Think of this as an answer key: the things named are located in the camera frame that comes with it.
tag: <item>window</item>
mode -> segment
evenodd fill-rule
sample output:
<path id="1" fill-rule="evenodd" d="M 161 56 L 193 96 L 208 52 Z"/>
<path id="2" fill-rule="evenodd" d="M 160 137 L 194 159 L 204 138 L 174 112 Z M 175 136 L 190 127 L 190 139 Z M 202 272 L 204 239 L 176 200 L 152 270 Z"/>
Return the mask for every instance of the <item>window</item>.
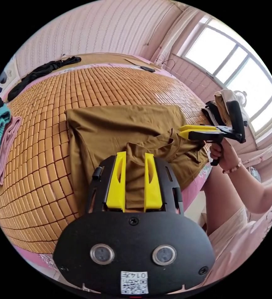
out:
<path id="1" fill-rule="evenodd" d="M 258 54 L 234 30 L 206 15 L 178 55 L 212 75 L 222 88 L 246 92 L 244 109 L 255 137 L 272 127 L 272 75 Z"/>

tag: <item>black phone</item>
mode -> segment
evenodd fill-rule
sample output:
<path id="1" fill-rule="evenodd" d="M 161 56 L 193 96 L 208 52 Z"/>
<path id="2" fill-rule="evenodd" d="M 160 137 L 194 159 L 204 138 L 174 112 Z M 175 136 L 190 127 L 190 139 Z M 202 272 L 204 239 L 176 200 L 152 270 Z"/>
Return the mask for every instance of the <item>black phone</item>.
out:
<path id="1" fill-rule="evenodd" d="M 151 72 L 151 73 L 154 73 L 156 71 L 155 69 L 151 69 L 151 68 L 148 68 L 146 66 L 141 66 L 140 68 L 145 70 L 145 71 Z"/>

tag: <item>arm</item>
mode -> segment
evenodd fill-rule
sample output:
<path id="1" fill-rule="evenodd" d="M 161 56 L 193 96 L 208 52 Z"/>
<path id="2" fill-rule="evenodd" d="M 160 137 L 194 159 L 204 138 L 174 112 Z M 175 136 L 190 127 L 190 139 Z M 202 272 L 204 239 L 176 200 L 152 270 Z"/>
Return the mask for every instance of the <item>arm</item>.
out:
<path id="1" fill-rule="evenodd" d="M 267 212 L 272 206 L 272 184 L 264 186 L 241 165 L 228 174 L 246 208 L 255 214 Z"/>
<path id="2" fill-rule="evenodd" d="M 239 158 L 226 139 L 222 141 L 221 145 L 222 153 L 219 145 L 213 144 L 211 146 L 211 157 L 213 159 L 220 157 L 219 165 L 227 171 L 238 164 Z M 268 186 L 261 184 L 243 165 L 238 170 L 229 173 L 228 176 L 250 212 L 262 214 L 270 209 L 272 206 L 272 183 Z"/>

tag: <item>white shorts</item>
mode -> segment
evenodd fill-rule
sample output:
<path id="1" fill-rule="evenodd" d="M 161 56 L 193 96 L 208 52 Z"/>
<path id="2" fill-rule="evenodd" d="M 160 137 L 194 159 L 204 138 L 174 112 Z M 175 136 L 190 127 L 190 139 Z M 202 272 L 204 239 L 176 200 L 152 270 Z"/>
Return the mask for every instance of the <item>white shorts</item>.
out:
<path id="1" fill-rule="evenodd" d="M 232 238 L 243 229 L 248 223 L 246 208 L 239 209 L 225 223 L 212 232 L 209 236 L 213 246 L 216 259 L 221 255 L 224 249 L 228 246 Z"/>

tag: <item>bed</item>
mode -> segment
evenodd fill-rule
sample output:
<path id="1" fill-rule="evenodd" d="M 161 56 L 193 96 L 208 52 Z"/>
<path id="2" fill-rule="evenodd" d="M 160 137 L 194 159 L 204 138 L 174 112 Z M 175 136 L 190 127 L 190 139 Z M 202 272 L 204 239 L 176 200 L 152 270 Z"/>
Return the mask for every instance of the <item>bed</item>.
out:
<path id="1" fill-rule="evenodd" d="M 71 187 L 65 111 L 98 105 L 178 105 L 188 124 L 209 124 L 204 103 L 167 71 L 120 54 L 79 55 L 82 61 L 29 84 L 8 103 L 22 125 L 0 186 L 0 226 L 26 259 L 55 267 L 52 253 L 62 230 L 78 217 Z M 139 69 L 140 64 L 155 69 Z M 210 166 L 183 192 L 184 208 L 200 191 Z"/>

